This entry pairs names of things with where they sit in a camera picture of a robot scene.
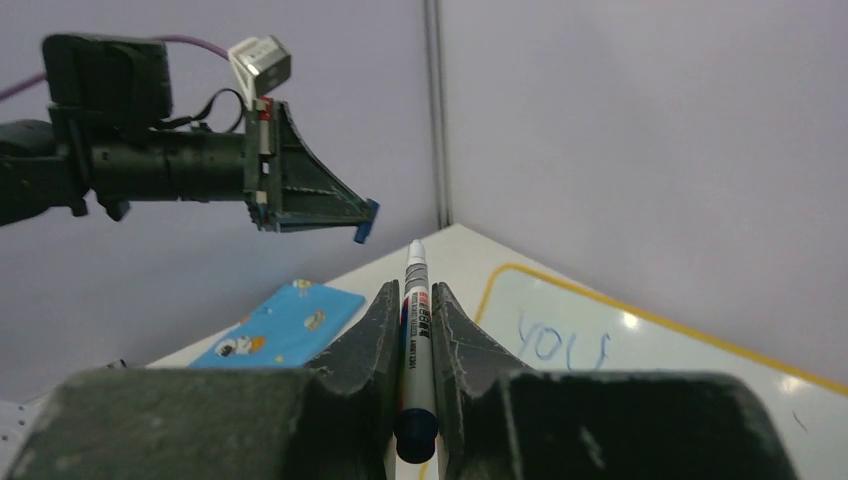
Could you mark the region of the blue marker cap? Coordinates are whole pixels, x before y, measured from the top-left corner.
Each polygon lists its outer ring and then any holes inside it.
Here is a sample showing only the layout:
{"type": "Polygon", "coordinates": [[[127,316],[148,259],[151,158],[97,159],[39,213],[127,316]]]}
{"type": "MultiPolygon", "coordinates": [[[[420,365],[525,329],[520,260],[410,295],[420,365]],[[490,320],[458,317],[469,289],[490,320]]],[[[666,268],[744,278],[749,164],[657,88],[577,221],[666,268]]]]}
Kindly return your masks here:
{"type": "Polygon", "coordinates": [[[380,209],[380,204],[371,198],[368,198],[366,203],[368,206],[368,218],[356,227],[354,242],[357,244],[364,244],[369,238],[380,209]]]}

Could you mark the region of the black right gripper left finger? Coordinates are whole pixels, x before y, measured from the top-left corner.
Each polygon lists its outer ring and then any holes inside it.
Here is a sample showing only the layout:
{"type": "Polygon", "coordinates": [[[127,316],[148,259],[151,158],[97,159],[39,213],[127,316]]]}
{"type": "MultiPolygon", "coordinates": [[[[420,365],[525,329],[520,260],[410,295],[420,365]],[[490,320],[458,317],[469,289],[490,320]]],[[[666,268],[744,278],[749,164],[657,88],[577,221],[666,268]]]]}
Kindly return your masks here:
{"type": "Polygon", "coordinates": [[[390,479],[400,286],[301,368],[98,369],[36,417],[10,479],[390,479]]]}

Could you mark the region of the yellow framed whiteboard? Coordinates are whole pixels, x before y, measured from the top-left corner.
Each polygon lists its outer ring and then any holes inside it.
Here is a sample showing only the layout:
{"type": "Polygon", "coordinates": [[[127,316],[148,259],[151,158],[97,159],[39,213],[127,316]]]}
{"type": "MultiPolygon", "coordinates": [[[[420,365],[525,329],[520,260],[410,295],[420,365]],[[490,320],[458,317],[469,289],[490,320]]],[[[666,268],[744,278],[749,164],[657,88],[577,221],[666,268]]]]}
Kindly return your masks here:
{"type": "Polygon", "coordinates": [[[847,475],[847,390],[520,265],[490,277],[471,319],[543,372],[715,372],[762,402],[794,479],[847,475]]]}

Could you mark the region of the blue whiteboard marker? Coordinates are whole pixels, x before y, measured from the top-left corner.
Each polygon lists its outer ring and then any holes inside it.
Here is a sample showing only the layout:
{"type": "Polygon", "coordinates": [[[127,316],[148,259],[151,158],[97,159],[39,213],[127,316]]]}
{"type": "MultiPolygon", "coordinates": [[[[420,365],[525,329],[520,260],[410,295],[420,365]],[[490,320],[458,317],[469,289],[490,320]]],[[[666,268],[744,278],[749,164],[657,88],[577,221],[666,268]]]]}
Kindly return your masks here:
{"type": "Polygon", "coordinates": [[[412,241],[407,251],[400,311],[399,406],[394,422],[397,455],[406,463],[428,462],[439,433],[434,386],[432,312],[426,251],[412,241]]]}

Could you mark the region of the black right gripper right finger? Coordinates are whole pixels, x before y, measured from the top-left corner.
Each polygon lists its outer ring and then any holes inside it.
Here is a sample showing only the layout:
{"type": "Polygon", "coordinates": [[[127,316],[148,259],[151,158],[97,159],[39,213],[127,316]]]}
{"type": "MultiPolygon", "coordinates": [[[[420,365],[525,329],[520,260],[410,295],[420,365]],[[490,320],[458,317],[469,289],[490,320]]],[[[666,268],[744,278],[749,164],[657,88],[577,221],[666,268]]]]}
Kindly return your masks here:
{"type": "Polygon", "coordinates": [[[432,288],[443,479],[794,479],[764,405],[715,372],[543,372],[432,288]]]}

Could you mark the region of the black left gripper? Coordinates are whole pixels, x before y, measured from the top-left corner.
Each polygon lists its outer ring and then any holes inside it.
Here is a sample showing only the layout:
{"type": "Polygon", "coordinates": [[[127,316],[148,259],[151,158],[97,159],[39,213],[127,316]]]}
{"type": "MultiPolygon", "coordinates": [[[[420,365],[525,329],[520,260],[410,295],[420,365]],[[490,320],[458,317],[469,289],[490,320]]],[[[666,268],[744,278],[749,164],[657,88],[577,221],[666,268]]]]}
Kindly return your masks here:
{"type": "Polygon", "coordinates": [[[271,218],[280,226],[358,226],[368,218],[366,199],[307,146],[287,103],[269,96],[253,99],[245,116],[244,140],[244,198],[258,230],[275,231],[271,218]]]}

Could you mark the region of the blue patterned cloth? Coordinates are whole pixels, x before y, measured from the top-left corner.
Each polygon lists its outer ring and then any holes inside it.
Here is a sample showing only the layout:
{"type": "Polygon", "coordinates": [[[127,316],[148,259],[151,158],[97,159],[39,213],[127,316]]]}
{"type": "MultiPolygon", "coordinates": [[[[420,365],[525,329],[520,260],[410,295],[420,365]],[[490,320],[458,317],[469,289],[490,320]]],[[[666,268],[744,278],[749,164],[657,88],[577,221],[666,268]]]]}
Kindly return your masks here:
{"type": "Polygon", "coordinates": [[[364,305],[356,293],[298,279],[223,334],[192,368],[292,368],[320,353],[364,305]]]}

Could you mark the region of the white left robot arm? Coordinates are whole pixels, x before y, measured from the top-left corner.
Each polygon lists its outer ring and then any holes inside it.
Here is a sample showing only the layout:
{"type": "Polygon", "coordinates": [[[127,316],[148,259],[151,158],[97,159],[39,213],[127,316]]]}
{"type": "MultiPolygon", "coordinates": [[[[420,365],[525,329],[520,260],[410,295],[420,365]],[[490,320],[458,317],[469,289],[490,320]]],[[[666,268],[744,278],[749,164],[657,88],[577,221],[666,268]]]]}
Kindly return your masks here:
{"type": "Polygon", "coordinates": [[[66,207],[88,212],[94,193],[119,221],[133,202],[243,202],[261,231],[354,227],[367,239],[379,206],[311,151],[288,105],[271,97],[291,74],[274,36],[226,51],[238,85],[237,120],[216,132],[211,106],[172,113],[165,38],[60,33],[42,43],[48,121],[1,127],[1,222],[66,207]]]}

